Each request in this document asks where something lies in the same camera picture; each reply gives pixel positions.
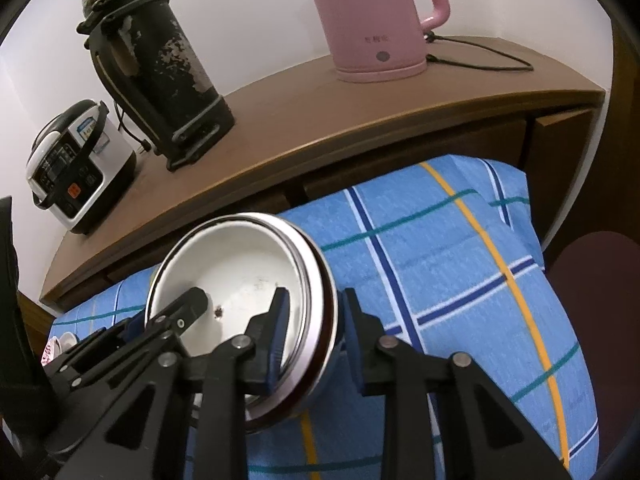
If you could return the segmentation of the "white black rice cooker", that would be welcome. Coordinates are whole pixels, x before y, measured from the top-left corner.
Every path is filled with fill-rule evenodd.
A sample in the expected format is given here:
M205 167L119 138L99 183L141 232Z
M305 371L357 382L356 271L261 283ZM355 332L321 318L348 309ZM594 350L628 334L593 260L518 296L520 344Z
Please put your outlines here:
M90 234L134 180L137 154L102 101L81 100L36 136L26 162L32 201L71 233Z

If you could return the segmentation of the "brown wooden side cabinet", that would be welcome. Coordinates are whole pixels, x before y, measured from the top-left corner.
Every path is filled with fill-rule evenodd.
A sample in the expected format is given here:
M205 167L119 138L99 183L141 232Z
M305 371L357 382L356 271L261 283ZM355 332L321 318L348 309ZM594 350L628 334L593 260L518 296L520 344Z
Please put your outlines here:
M232 92L235 127L196 164L145 154L89 235L68 234L40 292L68 310L160 261L194 223L227 210L280 211L442 153L527 168L540 116L597 110L603 89L554 58L499 38L434 41L425 73L377 84L336 78L329 58Z

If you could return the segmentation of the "white enamel bowl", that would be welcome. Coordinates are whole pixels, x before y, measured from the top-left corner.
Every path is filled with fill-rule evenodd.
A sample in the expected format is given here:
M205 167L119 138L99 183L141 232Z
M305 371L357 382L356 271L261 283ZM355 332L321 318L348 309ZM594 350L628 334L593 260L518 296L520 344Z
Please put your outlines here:
M334 277L320 248L299 226L260 212L228 214L186 234L152 279L144 319L151 322L191 287L208 306L180 338L188 356L202 356L242 334L268 311L277 288L290 314L269 396L246 396L245 428L264 430L301 413L321 391L342 342Z

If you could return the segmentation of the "pink electric kettle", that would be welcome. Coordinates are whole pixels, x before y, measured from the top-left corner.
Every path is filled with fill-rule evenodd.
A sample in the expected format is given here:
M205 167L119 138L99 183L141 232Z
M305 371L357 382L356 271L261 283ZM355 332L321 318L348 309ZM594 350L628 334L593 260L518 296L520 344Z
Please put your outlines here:
M414 0L314 0L337 78L366 84L426 70L424 36L450 17L449 0L432 0L420 18Z

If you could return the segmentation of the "black thermos flask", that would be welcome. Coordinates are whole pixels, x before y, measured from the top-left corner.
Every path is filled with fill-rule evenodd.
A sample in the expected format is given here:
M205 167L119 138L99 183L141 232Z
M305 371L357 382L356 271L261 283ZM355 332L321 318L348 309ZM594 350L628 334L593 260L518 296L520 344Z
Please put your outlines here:
M104 88L175 171L234 126L169 0L82 0L94 69Z

